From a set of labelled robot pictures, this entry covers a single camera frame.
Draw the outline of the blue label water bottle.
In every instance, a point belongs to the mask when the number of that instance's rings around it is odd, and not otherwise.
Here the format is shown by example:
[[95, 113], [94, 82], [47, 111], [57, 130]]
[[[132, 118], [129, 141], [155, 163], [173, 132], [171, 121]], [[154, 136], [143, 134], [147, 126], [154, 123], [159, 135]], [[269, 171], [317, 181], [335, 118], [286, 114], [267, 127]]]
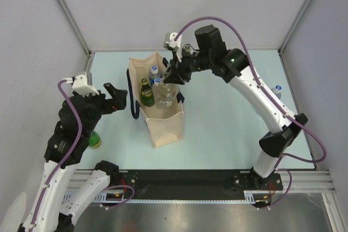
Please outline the blue label water bottle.
[[150, 86], [154, 84], [154, 80], [156, 78], [162, 78], [163, 75], [159, 71], [159, 68], [157, 66], [152, 66], [148, 75], [149, 81], [150, 81]]

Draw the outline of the clear glass bottle green cap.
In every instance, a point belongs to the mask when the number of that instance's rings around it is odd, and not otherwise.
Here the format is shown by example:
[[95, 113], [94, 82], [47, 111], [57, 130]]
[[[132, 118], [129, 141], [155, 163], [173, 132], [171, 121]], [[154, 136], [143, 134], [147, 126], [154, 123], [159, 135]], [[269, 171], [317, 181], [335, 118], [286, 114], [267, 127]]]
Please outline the clear glass bottle green cap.
[[173, 104], [176, 95], [175, 84], [166, 84], [163, 81], [159, 84], [158, 97], [162, 106], [169, 107]]

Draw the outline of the clear unlabelled plastic water bottle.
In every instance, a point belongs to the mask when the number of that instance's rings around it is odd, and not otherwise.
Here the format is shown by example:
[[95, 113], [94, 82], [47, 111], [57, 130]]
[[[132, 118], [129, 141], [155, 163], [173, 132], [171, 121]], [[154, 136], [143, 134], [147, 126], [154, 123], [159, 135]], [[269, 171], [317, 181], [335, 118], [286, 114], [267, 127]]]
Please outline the clear unlabelled plastic water bottle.
[[163, 94], [163, 88], [161, 85], [161, 79], [155, 78], [154, 83], [152, 85], [155, 105], [158, 109], [164, 109], [164, 94]]

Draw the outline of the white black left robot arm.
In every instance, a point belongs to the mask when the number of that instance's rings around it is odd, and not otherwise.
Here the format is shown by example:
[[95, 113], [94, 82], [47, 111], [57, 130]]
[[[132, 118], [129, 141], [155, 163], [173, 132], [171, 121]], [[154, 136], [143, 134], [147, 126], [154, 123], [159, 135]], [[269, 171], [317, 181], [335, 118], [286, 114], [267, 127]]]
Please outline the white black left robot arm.
[[110, 98], [101, 91], [86, 96], [77, 91], [73, 91], [71, 97], [63, 94], [65, 100], [58, 112], [59, 121], [47, 142], [38, 194], [17, 231], [73, 231], [82, 213], [100, 192], [121, 186], [118, 165], [102, 160], [80, 189], [63, 201], [101, 117], [126, 108], [127, 90], [117, 89], [111, 83], [105, 83], [104, 88]]

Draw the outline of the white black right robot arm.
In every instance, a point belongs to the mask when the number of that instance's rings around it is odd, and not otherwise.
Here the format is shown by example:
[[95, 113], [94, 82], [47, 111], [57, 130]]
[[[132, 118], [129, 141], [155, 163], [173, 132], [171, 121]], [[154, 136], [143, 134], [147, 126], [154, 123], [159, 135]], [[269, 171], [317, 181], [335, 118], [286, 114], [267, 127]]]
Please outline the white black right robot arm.
[[264, 189], [270, 184], [270, 176], [282, 154], [297, 138], [308, 118], [303, 113], [295, 114], [280, 101], [243, 51], [228, 50], [216, 27], [209, 25], [197, 29], [195, 38], [198, 50], [191, 52], [188, 47], [181, 47], [178, 33], [166, 34], [164, 48], [172, 52], [173, 58], [167, 66], [164, 82], [184, 85], [190, 81], [192, 73], [211, 70], [247, 99], [269, 131], [259, 140], [261, 153], [244, 187]]

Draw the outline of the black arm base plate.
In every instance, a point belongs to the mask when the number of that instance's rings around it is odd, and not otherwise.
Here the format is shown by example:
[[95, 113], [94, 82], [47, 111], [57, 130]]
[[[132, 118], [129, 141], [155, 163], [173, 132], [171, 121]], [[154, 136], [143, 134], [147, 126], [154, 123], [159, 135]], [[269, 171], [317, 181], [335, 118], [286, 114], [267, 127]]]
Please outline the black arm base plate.
[[257, 178], [249, 170], [120, 170], [136, 199], [227, 199], [244, 191], [283, 190], [281, 176]]

